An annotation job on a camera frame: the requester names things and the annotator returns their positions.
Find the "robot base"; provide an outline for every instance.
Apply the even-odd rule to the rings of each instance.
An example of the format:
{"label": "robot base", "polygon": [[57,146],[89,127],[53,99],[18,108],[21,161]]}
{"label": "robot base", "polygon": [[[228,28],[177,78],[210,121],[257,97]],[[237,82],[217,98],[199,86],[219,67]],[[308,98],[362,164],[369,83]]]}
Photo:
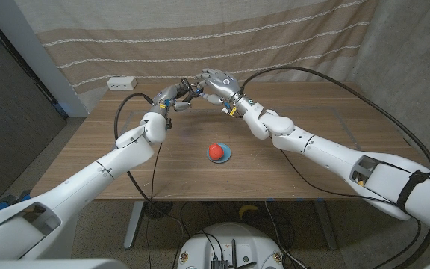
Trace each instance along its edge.
{"label": "robot base", "polygon": [[[178,269],[228,268],[228,265],[236,268],[252,262],[256,262],[256,265],[249,268],[283,268],[282,253],[278,245],[251,226],[242,223],[218,223],[205,228],[204,231],[209,234],[208,238],[214,245],[215,253],[207,237],[200,231],[181,248]],[[220,246],[210,235],[220,242],[226,264],[222,262]],[[212,266],[214,255],[218,262],[214,262]]]}

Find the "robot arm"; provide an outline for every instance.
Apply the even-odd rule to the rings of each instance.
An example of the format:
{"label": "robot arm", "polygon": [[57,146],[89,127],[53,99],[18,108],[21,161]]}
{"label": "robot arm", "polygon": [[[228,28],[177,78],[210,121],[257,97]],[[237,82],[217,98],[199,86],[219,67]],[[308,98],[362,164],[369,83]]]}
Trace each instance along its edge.
{"label": "robot arm", "polygon": [[240,95],[237,80],[229,73],[204,69],[197,78],[204,79],[201,87],[209,86],[232,103],[258,139],[271,134],[276,148],[304,155],[337,174],[360,196],[384,200],[365,199],[384,213],[400,220],[412,216],[430,226],[430,169],[396,155],[360,152],[311,134]]}
{"label": "robot arm", "polygon": [[140,126],[122,134],[109,152],[56,188],[0,211],[0,259],[43,256],[68,221],[114,179],[148,161],[152,144],[162,143],[169,128],[169,109],[184,94],[180,85],[161,91]]}

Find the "wooden table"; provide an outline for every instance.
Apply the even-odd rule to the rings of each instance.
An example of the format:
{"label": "wooden table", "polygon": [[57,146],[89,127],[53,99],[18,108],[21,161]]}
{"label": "wooden table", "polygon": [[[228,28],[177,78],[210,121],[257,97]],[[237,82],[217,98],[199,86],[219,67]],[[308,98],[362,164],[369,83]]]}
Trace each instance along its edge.
{"label": "wooden table", "polygon": [[[167,84],[140,84],[135,91],[155,96]],[[134,91],[108,91],[74,134],[32,195],[44,193],[111,151],[113,119],[120,102]],[[392,123],[351,93],[328,82],[251,83],[246,94],[265,108],[291,118],[315,135],[363,151],[397,154],[423,162]],[[194,99],[187,111],[170,112],[173,128],[161,149],[155,172],[154,200],[296,200],[345,199],[318,191],[302,181],[270,139],[258,140],[242,119],[232,118],[203,99]],[[142,98],[127,103],[119,130],[137,127],[148,104]],[[225,164],[210,162],[212,143],[231,147]],[[353,194],[331,172],[296,153],[290,160],[312,184],[330,191]],[[155,156],[132,171],[150,194]],[[142,200],[127,175],[115,180],[97,199]]]}

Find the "yellow label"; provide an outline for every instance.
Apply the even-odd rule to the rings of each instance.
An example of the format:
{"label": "yellow label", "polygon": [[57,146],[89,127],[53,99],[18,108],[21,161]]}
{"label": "yellow label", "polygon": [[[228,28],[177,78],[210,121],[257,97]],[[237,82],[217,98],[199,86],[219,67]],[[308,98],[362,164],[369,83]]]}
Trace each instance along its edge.
{"label": "yellow label", "polygon": [[229,113],[229,115],[230,116],[233,116],[233,113],[235,113],[235,111],[237,110],[237,107],[234,107],[231,111],[230,111],[230,113]]}

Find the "striped curtain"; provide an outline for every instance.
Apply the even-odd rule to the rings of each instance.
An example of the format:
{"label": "striped curtain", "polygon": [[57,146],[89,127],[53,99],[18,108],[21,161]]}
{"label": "striped curtain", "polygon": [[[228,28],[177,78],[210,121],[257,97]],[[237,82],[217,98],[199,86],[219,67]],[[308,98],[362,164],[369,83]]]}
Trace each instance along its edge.
{"label": "striped curtain", "polygon": [[[85,105],[106,81],[176,83],[205,67],[243,80],[292,64],[346,80],[377,0],[16,0]],[[296,72],[261,81],[316,80]]]}

